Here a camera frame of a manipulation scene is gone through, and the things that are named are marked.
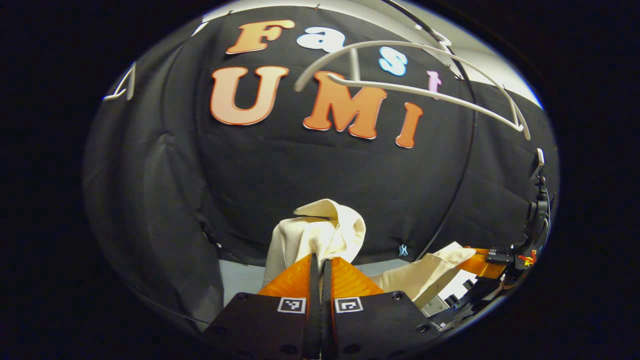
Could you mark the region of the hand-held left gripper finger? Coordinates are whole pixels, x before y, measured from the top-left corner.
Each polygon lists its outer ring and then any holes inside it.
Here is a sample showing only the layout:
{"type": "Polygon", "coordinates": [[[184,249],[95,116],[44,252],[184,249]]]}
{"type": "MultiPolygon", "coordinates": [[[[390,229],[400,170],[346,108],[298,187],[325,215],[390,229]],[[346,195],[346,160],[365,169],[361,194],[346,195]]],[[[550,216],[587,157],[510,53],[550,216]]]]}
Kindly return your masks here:
{"type": "Polygon", "coordinates": [[[231,360],[314,360],[320,316],[320,272],[310,254],[259,292],[238,292],[202,338],[231,360]]]}
{"type": "Polygon", "coordinates": [[[343,258],[325,260],[321,290],[323,360],[407,360],[441,333],[403,291],[385,292],[343,258]]]}

